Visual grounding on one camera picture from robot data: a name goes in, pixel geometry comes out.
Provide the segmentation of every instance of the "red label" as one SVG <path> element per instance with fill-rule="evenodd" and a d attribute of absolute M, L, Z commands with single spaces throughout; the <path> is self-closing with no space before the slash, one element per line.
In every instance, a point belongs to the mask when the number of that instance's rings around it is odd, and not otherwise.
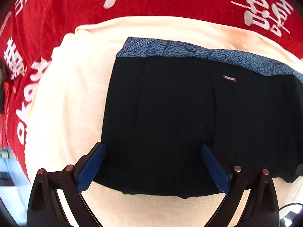
<path fill-rule="evenodd" d="M 237 82 L 236 78 L 231 78 L 231 77 L 228 77 L 228 76 L 226 76 L 226 75 L 223 75 L 223 78 L 228 79 L 228 80 L 230 80 L 230 81 Z"/>

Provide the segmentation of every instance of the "beige towel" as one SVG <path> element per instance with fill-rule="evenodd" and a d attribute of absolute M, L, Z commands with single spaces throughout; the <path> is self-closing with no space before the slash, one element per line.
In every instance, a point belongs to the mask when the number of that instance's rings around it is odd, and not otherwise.
<path fill-rule="evenodd" d="M 100 141 L 105 101 L 116 53 L 128 37 L 177 40 L 206 48 L 233 49 L 270 57 L 303 72 L 303 62 L 275 42 L 230 26 L 176 17 L 124 17 L 80 26 L 53 50 L 27 120 L 26 168 L 62 170 Z M 274 179 L 279 205 L 293 202 L 302 178 L 293 184 Z M 104 227 L 203 226 L 224 194 L 205 197 L 123 195 L 92 183 L 82 193 Z M 240 217 L 238 211 L 230 226 Z"/>

